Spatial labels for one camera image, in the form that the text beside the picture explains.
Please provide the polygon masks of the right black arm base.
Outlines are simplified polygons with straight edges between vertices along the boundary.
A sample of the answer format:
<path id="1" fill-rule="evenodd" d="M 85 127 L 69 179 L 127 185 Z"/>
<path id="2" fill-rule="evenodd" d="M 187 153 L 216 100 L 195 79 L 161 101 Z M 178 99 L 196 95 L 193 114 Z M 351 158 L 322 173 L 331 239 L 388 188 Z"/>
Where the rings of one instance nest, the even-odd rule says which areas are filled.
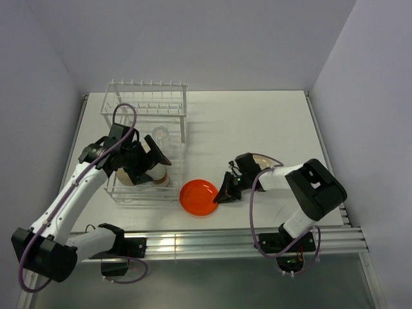
<path id="1" fill-rule="evenodd" d="M 286 248 L 294 239 L 286 232 L 258 234 L 259 245 L 266 254 L 277 254 Z M 291 246 L 286 253 L 315 252 L 316 245 L 313 234 L 307 232 L 297 243 Z"/>

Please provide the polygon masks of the clear plastic cup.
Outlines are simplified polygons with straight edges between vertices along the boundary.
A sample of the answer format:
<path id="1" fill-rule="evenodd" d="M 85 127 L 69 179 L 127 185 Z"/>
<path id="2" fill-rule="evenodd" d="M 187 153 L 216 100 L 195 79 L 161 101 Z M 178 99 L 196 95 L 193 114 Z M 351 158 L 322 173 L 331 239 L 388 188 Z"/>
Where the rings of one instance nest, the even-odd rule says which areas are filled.
<path id="1" fill-rule="evenodd" d="M 167 146 L 170 144 L 169 131 L 164 126 L 155 127 L 152 130 L 152 137 L 159 147 Z"/>

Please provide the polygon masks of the steel cup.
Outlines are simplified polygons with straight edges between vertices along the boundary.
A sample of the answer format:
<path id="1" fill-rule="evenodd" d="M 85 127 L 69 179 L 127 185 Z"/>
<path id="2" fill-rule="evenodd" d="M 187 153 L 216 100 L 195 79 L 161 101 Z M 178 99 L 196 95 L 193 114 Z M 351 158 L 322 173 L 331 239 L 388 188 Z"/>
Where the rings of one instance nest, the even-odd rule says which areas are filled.
<path id="1" fill-rule="evenodd" d="M 145 157 L 148 158 L 149 160 L 151 160 L 153 158 L 153 152 L 152 152 L 152 149 L 150 148 L 150 146 L 147 145 L 147 144 L 142 144 L 142 147 L 145 151 Z"/>
<path id="2" fill-rule="evenodd" d="M 151 177 L 153 187 L 167 187 L 170 184 L 170 177 L 167 169 L 162 164 L 156 164 L 152 169 L 147 170 L 146 175 Z"/>

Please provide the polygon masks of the floral ceramic bowl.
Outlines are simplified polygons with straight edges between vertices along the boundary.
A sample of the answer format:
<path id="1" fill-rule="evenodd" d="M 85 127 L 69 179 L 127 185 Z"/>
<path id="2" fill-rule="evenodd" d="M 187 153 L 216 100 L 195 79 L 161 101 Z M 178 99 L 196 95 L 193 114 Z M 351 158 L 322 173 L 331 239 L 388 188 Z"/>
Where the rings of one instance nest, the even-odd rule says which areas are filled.
<path id="1" fill-rule="evenodd" d="M 116 177 L 118 181 L 125 186 L 134 186 L 133 181 L 130 179 L 129 175 L 125 172 L 123 168 L 119 168 L 116 172 Z"/>

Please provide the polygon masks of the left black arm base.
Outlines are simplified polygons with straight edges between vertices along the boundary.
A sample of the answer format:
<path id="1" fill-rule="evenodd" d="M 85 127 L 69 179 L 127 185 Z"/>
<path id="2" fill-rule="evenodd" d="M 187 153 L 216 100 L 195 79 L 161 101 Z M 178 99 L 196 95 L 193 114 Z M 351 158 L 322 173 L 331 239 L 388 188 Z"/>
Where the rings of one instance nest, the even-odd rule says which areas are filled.
<path id="1" fill-rule="evenodd" d="M 125 238 L 119 249 L 102 253 L 102 259 L 122 259 L 122 262 L 101 262 L 100 272 L 104 280 L 113 284 L 126 285 L 137 283 L 147 275 L 149 267 L 142 259 L 145 257 L 147 238 Z M 117 277 L 125 276 L 130 270 L 132 262 L 142 265 L 143 272 L 136 279 L 129 281 L 119 280 Z"/>

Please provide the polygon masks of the orange plastic plate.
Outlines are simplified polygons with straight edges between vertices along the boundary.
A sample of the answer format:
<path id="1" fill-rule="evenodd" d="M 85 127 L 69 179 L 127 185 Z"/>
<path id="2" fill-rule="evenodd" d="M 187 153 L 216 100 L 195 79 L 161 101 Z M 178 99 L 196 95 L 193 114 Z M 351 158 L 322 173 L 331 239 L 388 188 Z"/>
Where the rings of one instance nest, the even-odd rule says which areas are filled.
<path id="1" fill-rule="evenodd" d="M 193 216 L 208 216 L 218 208 L 214 201 L 217 193 L 217 188 L 207 180 L 195 179 L 181 188 L 179 202 Z"/>

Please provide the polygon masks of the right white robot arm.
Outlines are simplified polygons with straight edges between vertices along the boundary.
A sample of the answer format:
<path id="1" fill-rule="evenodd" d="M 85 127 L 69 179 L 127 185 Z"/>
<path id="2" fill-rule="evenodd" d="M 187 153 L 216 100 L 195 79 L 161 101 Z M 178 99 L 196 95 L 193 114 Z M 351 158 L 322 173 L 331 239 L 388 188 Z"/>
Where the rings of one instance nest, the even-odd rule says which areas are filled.
<path id="1" fill-rule="evenodd" d="M 215 195 L 214 203 L 231 203 L 242 192 L 289 190 L 299 208 L 282 224 L 279 245 L 287 251 L 301 242 L 301 234 L 347 200 L 346 189 L 316 158 L 285 166 L 265 154 L 244 153 L 229 162 L 230 170 Z"/>

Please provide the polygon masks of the beige plate with black spot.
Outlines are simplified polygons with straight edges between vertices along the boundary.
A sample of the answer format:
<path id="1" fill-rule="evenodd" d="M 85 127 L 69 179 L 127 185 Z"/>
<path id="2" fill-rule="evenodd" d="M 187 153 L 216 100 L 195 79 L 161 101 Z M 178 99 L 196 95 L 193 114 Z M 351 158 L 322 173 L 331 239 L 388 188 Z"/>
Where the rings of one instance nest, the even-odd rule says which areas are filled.
<path id="1" fill-rule="evenodd" d="M 273 159 L 270 159 L 266 156 L 262 156 L 260 154 L 253 154 L 252 155 L 255 163 L 257 163 L 260 168 L 263 169 L 268 169 L 268 168 L 273 168 L 273 167 L 282 167 L 283 164 L 281 162 L 275 161 Z"/>

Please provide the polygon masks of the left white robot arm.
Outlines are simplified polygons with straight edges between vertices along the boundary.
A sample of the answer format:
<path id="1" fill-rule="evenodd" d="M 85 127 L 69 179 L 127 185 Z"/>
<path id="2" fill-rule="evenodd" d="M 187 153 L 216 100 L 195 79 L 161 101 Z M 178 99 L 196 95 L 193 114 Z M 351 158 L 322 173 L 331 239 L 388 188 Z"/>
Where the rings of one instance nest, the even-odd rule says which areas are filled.
<path id="1" fill-rule="evenodd" d="M 75 266 L 88 258 L 103 254 L 111 257 L 126 254 L 124 230 L 101 223 L 95 230 L 71 238 L 71 230 L 85 206 L 119 169 L 133 185 L 161 179 L 160 166 L 170 165 L 150 135 L 144 143 L 133 127 L 113 124 L 107 136 L 83 149 L 75 170 L 54 202 L 29 229 L 18 228 L 12 245 L 21 270 L 31 270 L 50 281 L 62 282 Z"/>

